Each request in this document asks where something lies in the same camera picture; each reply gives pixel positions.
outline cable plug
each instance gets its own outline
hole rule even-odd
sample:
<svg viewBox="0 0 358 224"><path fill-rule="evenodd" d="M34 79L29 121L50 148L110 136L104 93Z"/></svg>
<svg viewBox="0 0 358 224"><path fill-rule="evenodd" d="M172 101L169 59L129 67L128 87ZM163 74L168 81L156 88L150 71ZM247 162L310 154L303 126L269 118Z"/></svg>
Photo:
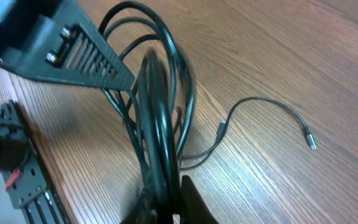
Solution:
<svg viewBox="0 0 358 224"><path fill-rule="evenodd" d="M308 132L308 133L306 134L306 140L308 141L308 145L310 146L310 148L311 148L312 150L316 150L316 149L317 149L316 142L314 141L314 137L313 137L313 135L312 135L310 132Z"/></svg>
<svg viewBox="0 0 358 224"><path fill-rule="evenodd" d="M218 130L216 130L216 140L222 138L224 128L226 127L226 120L222 120L219 123Z"/></svg>

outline cable bundle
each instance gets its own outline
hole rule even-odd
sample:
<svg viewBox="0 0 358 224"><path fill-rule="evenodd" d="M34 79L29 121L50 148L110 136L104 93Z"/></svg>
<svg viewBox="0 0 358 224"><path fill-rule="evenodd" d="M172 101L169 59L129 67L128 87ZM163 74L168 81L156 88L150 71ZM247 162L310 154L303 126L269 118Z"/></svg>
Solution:
<svg viewBox="0 0 358 224"><path fill-rule="evenodd" d="M150 20L141 17L128 17L119 19L107 28L109 21L121 10L132 8L146 14ZM155 33L139 37L119 55L123 60L131 50L148 40L160 40L167 53L169 65L169 79L163 63L157 58L157 54L150 50L146 53L140 72L134 83L132 91L128 91L129 101L125 104L120 91L114 91L116 100L109 90L103 90L114 109L122 116L128 135L139 160L144 185L151 185L153 194L160 208L169 213L180 212L180 181L179 170L189 170L204 163L219 143L222 141L237 106L249 100L262 100L273 103L291 113L301 123L306 140L312 149L316 149L314 138L301 116L283 103L264 97L250 97L238 101L230 110L227 119L219 125L215 143L205 152L194 156L183 156L183 147L189 133L193 111L195 107L195 84L190 75L183 52L177 47L170 31L159 16L147 6L132 1L122 2L114 6L106 14L99 27L99 32L105 39L117 27L137 22L149 26ZM177 121L172 126L172 113L175 106L177 80L181 88L185 90L185 107L175 108ZM129 117L131 106L135 109L135 121ZM179 130L178 141L174 135ZM146 163L144 151L149 157ZM190 167L181 168L182 160L203 159Z"/></svg>

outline ventilation slots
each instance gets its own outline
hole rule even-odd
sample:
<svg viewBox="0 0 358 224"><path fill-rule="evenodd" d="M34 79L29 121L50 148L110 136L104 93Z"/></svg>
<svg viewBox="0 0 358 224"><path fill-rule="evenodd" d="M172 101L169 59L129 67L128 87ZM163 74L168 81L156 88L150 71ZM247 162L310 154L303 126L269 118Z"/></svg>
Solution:
<svg viewBox="0 0 358 224"><path fill-rule="evenodd" d="M28 224L65 224L70 222L66 217L61 216L58 204L50 195L52 194L48 190L24 206L23 214Z"/></svg>
<svg viewBox="0 0 358 224"><path fill-rule="evenodd" d="M76 36L63 67L99 77L114 78L117 75L117 71L83 32Z"/></svg>

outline wooden table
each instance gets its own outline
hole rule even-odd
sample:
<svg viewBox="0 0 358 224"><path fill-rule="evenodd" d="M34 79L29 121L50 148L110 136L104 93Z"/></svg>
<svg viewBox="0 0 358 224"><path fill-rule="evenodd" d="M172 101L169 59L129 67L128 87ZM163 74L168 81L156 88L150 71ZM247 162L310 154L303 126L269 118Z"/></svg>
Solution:
<svg viewBox="0 0 358 224"><path fill-rule="evenodd" d="M220 120L247 96L297 110L318 145L307 146L285 111L251 101L223 143L191 175L221 223L358 223L358 25L312 0L148 0L195 68L195 120L185 152L212 145ZM117 1L80 0L99 24ZM126 11L122 16L138 15ZM147 32L120 27L120 52ZM134 72L149 45L125 63ZM120 117L101 91L23 80L0 69L0 104L27 112L70 216L118 223L139 165Z"/></svg>

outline black cable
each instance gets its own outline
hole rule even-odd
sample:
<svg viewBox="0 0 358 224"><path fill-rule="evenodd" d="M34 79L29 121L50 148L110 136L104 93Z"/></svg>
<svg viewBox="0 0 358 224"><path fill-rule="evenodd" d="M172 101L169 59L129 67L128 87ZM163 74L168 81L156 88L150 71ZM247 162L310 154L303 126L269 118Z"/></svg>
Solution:
<svg viewBox="0 0 358 224"><path fill-rule="evenodd" d="M226 134L226 131L227 131L227 128L229 126L229 122L230 122L230 119L231 119L231 116L234 112L234 110L243 102L246 102L246 101L250 101L250 100L262 100L262 101L268 101L270 103L273 103L281 108L283 108L284 110L290 112L295 118L297 118L299 120L299 122L301 123L302 125L302 128L303 128L303 131L304 131L304 135L306 137L306 140L308 142L308 145L310 146L310 148L312 149L316 149L316 143L314 141L314 137L313 135L310 133L309 131L309 128L306 124L306 122L303 120L303 118L296 112L294 111L293 109L289 108L287 105L277 101L277 100L273 100L273 99L270 99L270 98L266 98L266 97L261 97L261 96L253 96L253 97L248 97L248 98L244 98L244 99L241 99L239 100L231 109L230 109L230 112L225 120L225 122L223 123L223 127L221 126L221 124L219 125L219 128L218 128L218 132L217 132L217 136L216 136L216 140L214 142L214 144L207 150L205 150L204 152L202 153L199 153L197 155L194 155L194 156L181 156L181 159L183 160L192 160L192 159L199 159L201 157L204 157L205 158L200 161L199 163L193 165L193 166L190 166L190 167L181 167L180 170L190 170L190 169L194 169L198 166L200 166L201 164L203 164L209 157L210 155L213 153L213 151L216 149L216 147L221 143L223 137L225 136Z"/></svg>
<svg viewBox="0 0 358 224"><path fill-rule="evenodd" d="M142 11L149 16L153 22L139 17L130 17L120 19L114 22L107 30L107 24L119 11L126 8L134 8ZM142 146L142 137L144 137L147 153L149 155L150 167L148 171L151 174L151 180L155 188L155 195L159 205L169 208L173 213L179 212L179 170L177 164L177 151L182 151L190 129L191 119L194 110L195 86L188 73L188 67L183 59L183 53L178 50L172 35L166 25L160 20L159 16L147 6L138 2L122 2L114 6L104 17L99 27L99 32L108 38L110 33L128 22L139 22L149 26L155 31L155 34L149 34L139 37L133 41L119 56L121 60L139 44L146 40L161 40L165 51L167 52L169 65L169 84L167 73L163 69L163 63L157 60L152 53L148 53L139 71L139 75L134 83L130 94L130 100L125 105L119 91L115 91L117 101L112 97L108 90L104 90L109 102L114 109L122 116L127 127L131 143L134 145L138 160L141 163L142 176L144 173L143 157L144 152L140 153ZM184 123L181 123L182 114L179 114L175 128L172 128L171 113L176 95L177 77L180 84L189 90L186 95L186 108L184 114ZM139 91L139 110L136 108L136 93ZM128 114L130 107L135 105L136 122ZM180 130L178 144L174 142L174 129Z"/></svg>

